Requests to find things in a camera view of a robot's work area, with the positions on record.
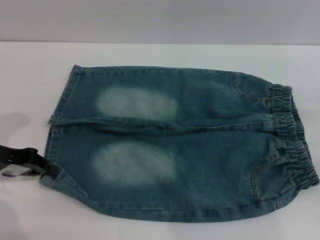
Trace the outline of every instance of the hem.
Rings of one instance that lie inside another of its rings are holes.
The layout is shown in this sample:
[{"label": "hem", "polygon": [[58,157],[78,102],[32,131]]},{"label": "hem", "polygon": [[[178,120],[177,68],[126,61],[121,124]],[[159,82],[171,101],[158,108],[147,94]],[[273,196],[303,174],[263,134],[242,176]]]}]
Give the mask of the hem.
[{"label": "hem", "polygon": [[64,112],[64,109],[67,105],[68,99],[70,95],[72,94],[75,85],[77,84],[80,76],[82,75],[82,68],[80,66],[74,65],[72,68],[72,71],[69,75],[69,79],[65,85],[65,88],[62,92],[62,95],[60,97],[60,100],[56,106],[56,109],[54,110],[53,115],[51,116],[50,120],[55,120],[57,118],[60,118]]},{"label": "hem", "polygon": [[90,199],[87,194],[81,191],[81,189],[78,189],[63,177],[65,176],[52,178],[46,175],[40,183],[46,187],[65,193],[69,197],[78,200],[98,213],[117,218],[155,222],[214,223],[260,217],[285,207],[300,192],[297,186],[293,186],[276,199],[223,209],[170,210],[112,208],[100,206],[97,202]]}]

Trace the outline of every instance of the denim shorts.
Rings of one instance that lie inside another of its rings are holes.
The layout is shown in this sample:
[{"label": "denim shorts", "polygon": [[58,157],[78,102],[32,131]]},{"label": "denim shorts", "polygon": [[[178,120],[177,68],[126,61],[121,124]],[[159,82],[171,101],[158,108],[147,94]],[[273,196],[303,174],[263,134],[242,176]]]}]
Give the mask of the denim shorts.
[{"label": "denim shorts", "polygon": [[289,86],[241,72],[75,65],[41,183],[102,214],[253,218],[319,184]]}]

